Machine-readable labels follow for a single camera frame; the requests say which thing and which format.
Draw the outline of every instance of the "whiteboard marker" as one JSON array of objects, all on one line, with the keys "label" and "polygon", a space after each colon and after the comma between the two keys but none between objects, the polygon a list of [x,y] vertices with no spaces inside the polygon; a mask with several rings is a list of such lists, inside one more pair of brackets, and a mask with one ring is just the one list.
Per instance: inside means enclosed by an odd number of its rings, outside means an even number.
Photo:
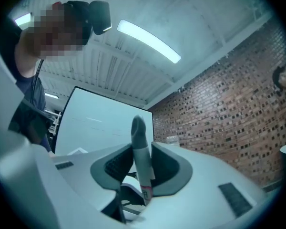
[{"label": "whiteboard marker", "polygon": [[153,197],[151,179],[154,179],[154,173],[145,132],[144,120],[139,115],[135,116],[132,124],[133,158],[142,195],[147,206]]}]

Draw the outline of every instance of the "shirt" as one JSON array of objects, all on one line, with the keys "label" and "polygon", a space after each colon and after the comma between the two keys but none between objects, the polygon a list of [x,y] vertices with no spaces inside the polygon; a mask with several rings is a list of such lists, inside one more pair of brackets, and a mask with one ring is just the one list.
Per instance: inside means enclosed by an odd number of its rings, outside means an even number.
[{"label": "shirt", "polygon": [[[7,65],[7,68],[10,70],[14,78],[16,79],[16,85],[23,92],[23,94],[31,95],[32,91],[32,81],[35,76],[31,78],[23,77],[15,62],[15,46],[19,42],[20,34],[22,29],[17,26],[17,24],[7,18],[0,27],[0,54]],[[41,84],[40,78],[38,78],[38,82],[36,83],[33,105],[41,111],[45,110],[46,101],[44,96],[44,88]],[[51,151],[49,141],[47,136],[42,139],[40,145],[46,148],[48,152]]]}]

